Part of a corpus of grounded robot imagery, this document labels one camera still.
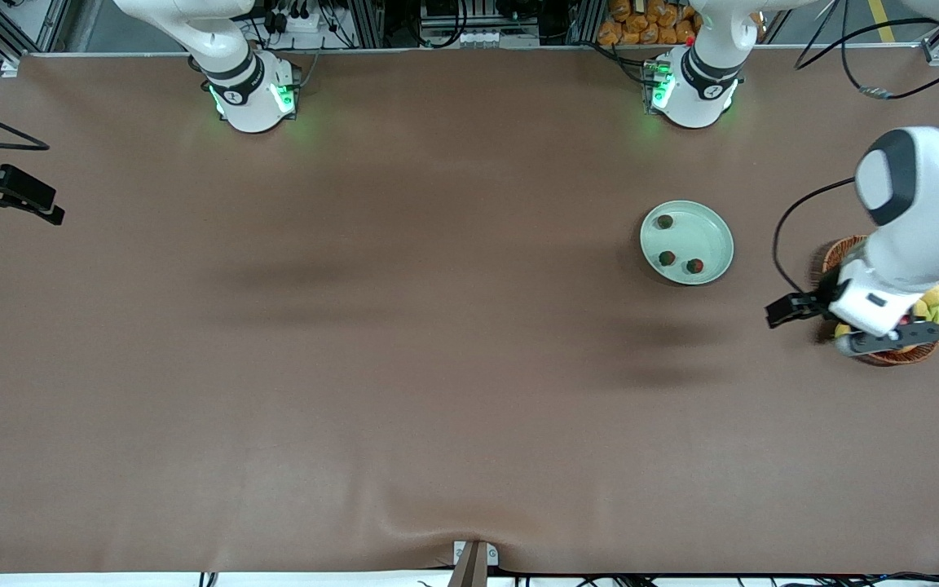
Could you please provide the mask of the grey metal table clamp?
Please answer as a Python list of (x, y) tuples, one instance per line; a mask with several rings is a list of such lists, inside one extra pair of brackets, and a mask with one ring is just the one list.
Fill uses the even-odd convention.
[(487, 587), (489, 572), (499, 566), (499, 550), (485, 541), (455, 541), (453, 572), (447, 587)]

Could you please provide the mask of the brown wicker basket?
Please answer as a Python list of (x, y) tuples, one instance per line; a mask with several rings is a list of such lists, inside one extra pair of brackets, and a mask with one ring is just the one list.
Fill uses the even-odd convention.
[[(839, 239), (838, 241), (828, 242), (828, 244), (824, 245), (823, 248), (816, 253), (815, 259), (813, 260), (812, 282), (816, 284), (816, 281), (823, 272), (830, 271), (833, 267), (838, 267), (850, 250), (853, 249), (854, 246), (861, 244), (865, 238), (864, 235), (854, 235)], [(918, 317), (923, 317), (924, 319), (939, 324), (939, 285), (935, 286), (934, 289), (930, 289), (923, 295), (920, 301), (913, 306), (913, 312), (916, 312)], [(831, 327), (830, 322), (821, 328), (819, 338), (823, 342), (831, 342), (850, 331), (851, 327), (849, 324), (835, 322), (835, 326)], [(861, 361), (861, 363), (877, 365), (877, 367), (882, 368), (898, 367), (898, 365), (923, 363), (929, 356), (932, 356), (932, 353), (934, 353), (938, 347), (939, 342), (936, 342), (917, 346), (916, 348), (906, 351), (862, 355), (853, 357), (853, 359)]]

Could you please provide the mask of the yellow banana bunch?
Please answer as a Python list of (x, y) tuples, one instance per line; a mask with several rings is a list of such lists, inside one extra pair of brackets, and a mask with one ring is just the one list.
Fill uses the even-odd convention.
[(939, 324), (939, 284), (927, 293), (891, 293), (849, 284), (830, 304), (831, 313), (857, 330), (886, 337), (906, 316)]

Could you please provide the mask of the pale green round plate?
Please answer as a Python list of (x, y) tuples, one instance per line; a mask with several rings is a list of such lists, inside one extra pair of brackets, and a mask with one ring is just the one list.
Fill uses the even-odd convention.
[[(670, 214), (675, 218), (671, 229), (655, 226), (656, 217)], [(723, 277), (733, 264), (735, 246), (730, 226), (716, 211), (696, 201), (667, 201), (646, 215), (638, 229), (638, 249), (659, 277), (684, 286), (700, 286)], [(671, 250), (677, 260), (673, 267), (660, 267), (657, 256)], [(686, 261), (699, 258), (704, 271), (686, 274)]]

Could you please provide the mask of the pile of orange buns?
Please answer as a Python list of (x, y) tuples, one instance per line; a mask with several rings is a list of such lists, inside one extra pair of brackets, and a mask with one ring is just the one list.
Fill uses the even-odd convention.
[(606, 0), (606, 8), (601, 46), (691, 44), (703, 24), (688, 0)]

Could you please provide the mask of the brown table mat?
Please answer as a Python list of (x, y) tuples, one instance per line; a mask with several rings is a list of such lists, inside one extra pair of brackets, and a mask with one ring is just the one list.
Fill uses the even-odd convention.
[[(326, 55), (231, 129), (183, 57), (29, 57), (0, 152), (0, 572), (939, 573), (939, 350), (876, 368), (770, 330), (778, 217), (939, 126), (763, 49), (706, 130), (590, 50)], [(684, 286), (642, 219), (734, 260)]]

